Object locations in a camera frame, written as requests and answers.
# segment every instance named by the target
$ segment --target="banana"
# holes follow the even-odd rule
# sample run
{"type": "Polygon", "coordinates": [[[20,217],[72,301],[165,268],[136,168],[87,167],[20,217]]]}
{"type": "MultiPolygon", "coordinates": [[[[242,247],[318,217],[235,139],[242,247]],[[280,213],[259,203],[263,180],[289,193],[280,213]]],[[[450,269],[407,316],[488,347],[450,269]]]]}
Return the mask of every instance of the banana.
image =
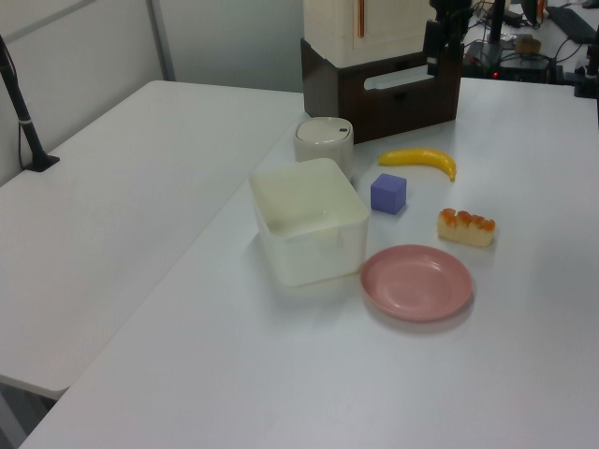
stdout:
{"type": "Polygon", "coordinates": [[[410,148],[386,152],[378,157],[381,166],[404,166],[408,164],[423,164],[443,170],[450,181],[456,179],[456,162],[449,154],[432,148],[410,148]]]}

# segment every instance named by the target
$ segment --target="toy bread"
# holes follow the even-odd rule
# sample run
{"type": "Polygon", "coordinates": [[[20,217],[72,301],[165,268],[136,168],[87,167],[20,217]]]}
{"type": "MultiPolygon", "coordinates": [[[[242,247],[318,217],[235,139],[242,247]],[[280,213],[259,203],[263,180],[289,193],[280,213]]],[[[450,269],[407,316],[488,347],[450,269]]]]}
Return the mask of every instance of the toy bread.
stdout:
{"type": "Polygon", "coordinates": [[[443,209],[437,219],[437,233],[442,239],[472,246],[489,246],[495,235],[495,222],[465,210],[456,214],[453,209],[443,209]]]}

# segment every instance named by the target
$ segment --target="pink plate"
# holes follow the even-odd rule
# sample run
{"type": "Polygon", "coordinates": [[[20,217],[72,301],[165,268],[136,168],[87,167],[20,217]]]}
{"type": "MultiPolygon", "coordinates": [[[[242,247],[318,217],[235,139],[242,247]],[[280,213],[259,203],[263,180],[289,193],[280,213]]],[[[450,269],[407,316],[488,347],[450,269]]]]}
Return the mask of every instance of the pink plate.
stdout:
{"type": "Polygon", "coordinates": [[[472,295],[472,278],[462,262],[422,245],[387,248],[366,261],[364,296],[389,315],[407,321],[445,318],[472,295]]]}

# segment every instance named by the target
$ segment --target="brown box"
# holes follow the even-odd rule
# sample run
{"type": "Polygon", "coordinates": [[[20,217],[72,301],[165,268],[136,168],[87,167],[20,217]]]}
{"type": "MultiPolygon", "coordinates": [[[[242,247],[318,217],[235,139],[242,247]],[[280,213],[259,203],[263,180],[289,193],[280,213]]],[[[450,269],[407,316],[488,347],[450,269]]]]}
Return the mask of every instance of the brown box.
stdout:
{"type": "Polygon", "coordinates": [[[383,90],[364,81],[427,63],[414,53],[363,65],[337,68],[301,40],[304,108],[311,117],[340,117],[354,126],[356,143],[455,120],[462,62],[442,58],[434,79],[383,90]]]}

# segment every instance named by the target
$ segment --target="purple cube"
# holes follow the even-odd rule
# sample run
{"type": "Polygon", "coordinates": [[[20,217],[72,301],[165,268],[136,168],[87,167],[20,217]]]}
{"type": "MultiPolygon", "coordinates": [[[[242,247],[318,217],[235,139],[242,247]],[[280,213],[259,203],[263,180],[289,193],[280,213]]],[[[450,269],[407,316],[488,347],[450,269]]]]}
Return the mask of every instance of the purple cube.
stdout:
{"type": "Polygon", "coordinates": [[[383,173],[371,185],[371,208],[396,214],[405,204],[408,181],[383,173]]]}

